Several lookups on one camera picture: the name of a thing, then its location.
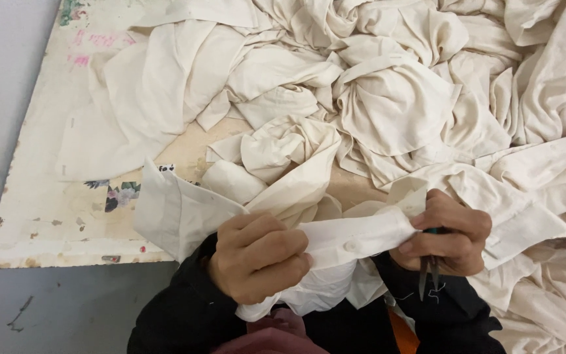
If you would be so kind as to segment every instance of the scissors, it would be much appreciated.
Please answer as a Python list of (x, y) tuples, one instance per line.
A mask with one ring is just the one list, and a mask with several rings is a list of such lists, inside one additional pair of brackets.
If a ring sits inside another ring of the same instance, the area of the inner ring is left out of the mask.
[[(436, 227), (424, 230), (428, 234), (437, 234)], [(434, 283), (434, 290), (438, 291), (438, 257), (436, 256), (421, 256), (421, 270), (420, 279), (418, 280), (418, 293), (421, 296), (421, 301), (425, 296), (425, 283), (427, 282), (427, 269), (431, 272), (431, 280)]]

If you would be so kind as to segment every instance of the person's left hand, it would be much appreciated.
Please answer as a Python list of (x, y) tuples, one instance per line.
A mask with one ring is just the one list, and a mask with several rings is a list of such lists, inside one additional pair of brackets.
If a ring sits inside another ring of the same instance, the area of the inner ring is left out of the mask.
[(491, 233), (491, 216), (469, 209), (438, 189), (427, 193), (426, 210), (410, 220), (418, 230), (438, 228), (444, 234), (420, 232), (391, 249), (390, 257), (405, 269), (419, 270), (421, 256), (437, 256), (440, 273), (467, 277), (483, 269), (482, 250)]

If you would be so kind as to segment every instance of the white button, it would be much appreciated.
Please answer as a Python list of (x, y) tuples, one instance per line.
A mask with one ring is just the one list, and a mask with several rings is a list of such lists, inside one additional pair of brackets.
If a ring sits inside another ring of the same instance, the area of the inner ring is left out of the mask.
[(344, 244), (344, 250), (348, 251), (348, 252), (355, 252), (357, 251), (358, 247), (357, 247), (357, 242), (355, 241), (347, 241)]

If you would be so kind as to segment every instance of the red fabric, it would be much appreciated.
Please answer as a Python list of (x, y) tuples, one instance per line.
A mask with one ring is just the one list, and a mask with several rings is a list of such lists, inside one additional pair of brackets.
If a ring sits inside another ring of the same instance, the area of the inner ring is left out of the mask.
[(329, 354), (305, 333), (303, 318), (290, 309), (246, 324), (248, 334), (222, 344), (212, 354)]

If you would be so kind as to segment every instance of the concrete floor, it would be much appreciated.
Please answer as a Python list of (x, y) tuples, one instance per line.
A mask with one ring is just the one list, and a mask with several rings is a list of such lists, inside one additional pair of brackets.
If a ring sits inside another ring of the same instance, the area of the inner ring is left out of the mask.
[[(0, 196), (60, 0), (0, 0)], [(0, 354), (124, 353), (175, 263), (0, 269)], [(14, 323), (28, 298), (27, 309)]]

